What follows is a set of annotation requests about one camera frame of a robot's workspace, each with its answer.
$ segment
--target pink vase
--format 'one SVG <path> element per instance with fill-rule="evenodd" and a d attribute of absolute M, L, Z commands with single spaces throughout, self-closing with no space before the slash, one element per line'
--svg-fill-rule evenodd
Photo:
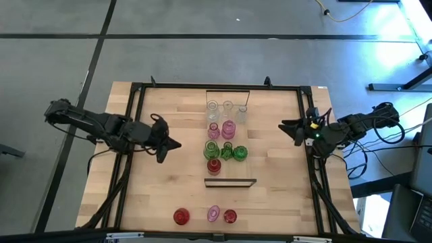
<path fill-rule="evenodd" d="M 216 123 L 210 123 L 209 130 L 207 131 L 210 139 L 216 139 L 221 135 L 221 130 L 217 127 Z"/>
<path fill-rule="evenodd" d="M 231 139 L 236 135 L 236 124 L 232 120 L 227 120 L 222 125 L 222 136 L 224 139 Z"/>

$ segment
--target wooden table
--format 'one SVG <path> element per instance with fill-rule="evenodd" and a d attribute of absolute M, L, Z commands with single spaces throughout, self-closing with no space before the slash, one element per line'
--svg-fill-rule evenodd
<path fill-rule="evenodd" d="M 107 113 L 124 114 L 130 86 L 130 82 L 113 83 Z M 312 91 L 315 106 L 320 113 L 326 112 L 331 107 L 327 88 L 313 86 Z M 283 119 L 300 117 L 296 93 L 250 91 L 246 123 L 248 163 L 252 177 L 257 179 L 250 188 L 205 188 L 203 178 L 209 176 L 202 155 L 207 133 L 205 111 L 205 90 L 146 89 L 141 121 L 152 124 L 150 114 L 158 113 L 168 122 L 170 136 L 183 146 L 169 151 L 162 164 L 146 153 L 134 153 L 121 229 L 317 235 L 304 147 L 294 146 L 293 140 L 277 127 Z M 104 144 L 98 144 L 95 152 L 105 149 Z M 93 159 L 77 226 L 86 223 L 105 200 L 114 158 L 115 153 L 106 153 Z M 359 232 L 344 162 L 337 157 L 328 158 L 327 175 L 334 205 Z M 216 222 L 208 222 L 207 211 L 212 205 L 219 205 L 221 213 L 226 209 L 235 210 L 237 222 L 225 223 L 222 215 Z M 173 221 L 173 213 L 180 207 L 187 208 L 191 216 L 183 226 Z M 116 202 L 113 208 L 109 226 L 113 225 Z M 328 232 L 322 202 L 321 211 Z"/>

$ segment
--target gray concrete floor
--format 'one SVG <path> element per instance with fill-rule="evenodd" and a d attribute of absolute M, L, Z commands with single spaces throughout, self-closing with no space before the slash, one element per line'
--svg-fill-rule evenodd
<path fill-rule="evenodd" d="M 323 1 L 337 18 L 364 3 Z M 108 1 L 0 0 L 0 33 L 99 33 Z M 411 35 L 394 3 L 374 3 L 337 24 L 313 1 L 118 0 L 109 33 L 248 33 Z M 23 159 L 0 156 L 0 235 L 32 230 L 64 135 L 43 122 L 49 101 L 73 103 L 80 93 L 96 40 L 0 40 L 0 142 L 27 151 Z M 390 101 L 400 113 L 430 93 L 369 92 L 370 82 L 404 83 L 428 68 L 415 43 L 343 40 L 106 40 L 85 109 L 102 112 L 113 81 L 328 86 L 336 117 L 368 113 Z M 401 118 L 421 123 L 425 106 Z M 396 130 L 385 130 L 391 134 Z M 414 134 L 408 134 L 409 143 Z M 362 142 L 374 140 L 370 132 Z M 94 146 L 75 140 L 47 230 L 75 225 Z M 409 171 L 412 150 L 379 152 L 392 173 Z M 357 153 L 350 165 L 362 163 Z M 389 176 L 374 156 L 353 183 Z"/>

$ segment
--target green glass vase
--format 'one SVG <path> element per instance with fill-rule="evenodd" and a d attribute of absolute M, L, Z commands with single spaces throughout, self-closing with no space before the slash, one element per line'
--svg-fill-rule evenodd
<path fill-rule="evenodd" d="M 232 143 L 225 142 L 223 144 L 223 149 L 221 149 L 221 157 L 226 161 L 232 158 Z"/>
<path fill-rule="evenodd" d="M 217 146 L 216 141 L 214 140 L 208 140 L 205 143 L 205 147 L 204 147 L 204 157 L 209 160 L 209 159 L 217 159 L 219 154 L 220 154 L 220 150 L 219 147 Z"/>
<path fill-rule="evenodd" d="M 237 146 L 232 152 L 234 159 L 237 161 L 243 161 L 248 156 L 248 149 L 245 146 Z"/>

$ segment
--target clear vase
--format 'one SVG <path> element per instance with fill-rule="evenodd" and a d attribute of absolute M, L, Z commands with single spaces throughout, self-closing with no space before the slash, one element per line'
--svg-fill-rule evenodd
<path fill-rule="evenodd" d="M 245 105 L 241 105 L 238 107 L 238 111 L 236 113 L 236 123 L 245 124 L 246 123 L 246 111 L 248 108 Z"/>
<path fill-rule="evenodd" d="M 207 121 L 218 122 L 219 121 L 219 106 L 216 101 L 209 101 L 207 103 Z"/>
<path fill-rule="evenodd" d="M 231 101 L 225 101 L 223 103 L 223 111 L 222 111 L 222 118 L 223 119 L 225 119 L 225 120 L 231 119 L 232 107 L 234 107 L 234 105 Z"/>

